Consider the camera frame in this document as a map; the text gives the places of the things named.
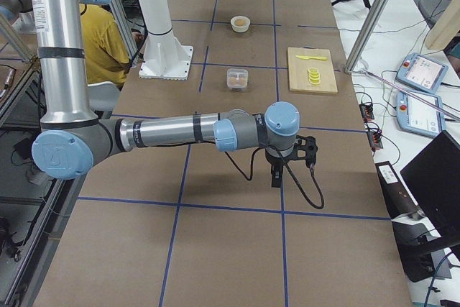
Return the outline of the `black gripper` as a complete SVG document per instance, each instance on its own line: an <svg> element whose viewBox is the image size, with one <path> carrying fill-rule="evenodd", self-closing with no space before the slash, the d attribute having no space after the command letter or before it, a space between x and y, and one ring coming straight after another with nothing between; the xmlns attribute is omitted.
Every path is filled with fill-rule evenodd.
<svg viewBox="0 0 460 307"><path fill-rule="evenodd" d="M271 164L271 186L282 186L282 167L289 161L288 156L293 152L293 148L288 150L276 151L273 148L265 149L265 157Z"/></svg>

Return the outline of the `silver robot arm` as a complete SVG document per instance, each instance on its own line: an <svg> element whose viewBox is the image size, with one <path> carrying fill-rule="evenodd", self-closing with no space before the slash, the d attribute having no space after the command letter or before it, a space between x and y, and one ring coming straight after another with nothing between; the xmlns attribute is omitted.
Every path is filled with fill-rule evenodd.
<svg viewBox="0 0 460 307"><path fill-rule="evenodd" d="M272 166L272 185L282 168L298 158L299 111L277 102L263 114L242 110L162 119L101 120L90 108L81 29L81 3L111 0L32 0L37 55L44 80L46 114L32 145L40 170L69 180L94 165L134 148L213 142L222 152L250 147L265 150Z"/></svg>

